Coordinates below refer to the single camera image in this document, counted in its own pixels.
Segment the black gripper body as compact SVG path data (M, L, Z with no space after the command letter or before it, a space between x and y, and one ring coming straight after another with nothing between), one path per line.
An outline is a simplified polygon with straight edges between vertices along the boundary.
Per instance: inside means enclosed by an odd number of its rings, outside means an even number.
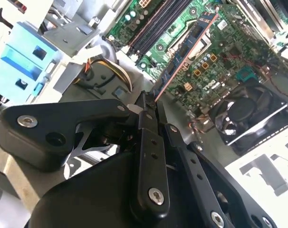
M116 155L49 190L29 220L31 228L203 228L195 200L179 173L167 170L170 211L154 222L137 221L130 210L134 157Z

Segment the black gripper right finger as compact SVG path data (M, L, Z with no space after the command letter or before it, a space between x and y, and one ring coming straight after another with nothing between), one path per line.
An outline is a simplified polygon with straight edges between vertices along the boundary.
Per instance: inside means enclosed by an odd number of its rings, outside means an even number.
M161 101L147 95L165 143L165 159L176 169L169 180L171 208L196 228L275 228L275 221L243 187L205 152L198 142L186 144L167 122Z

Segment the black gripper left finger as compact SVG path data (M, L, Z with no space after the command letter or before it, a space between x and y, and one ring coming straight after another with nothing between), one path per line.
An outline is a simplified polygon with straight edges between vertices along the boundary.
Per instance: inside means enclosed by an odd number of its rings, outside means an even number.
M12 106L0 113L0 172L32 213L53 187L114 158L132 154L134 218L170 210L164 140L142 92L135 104L117 99Z

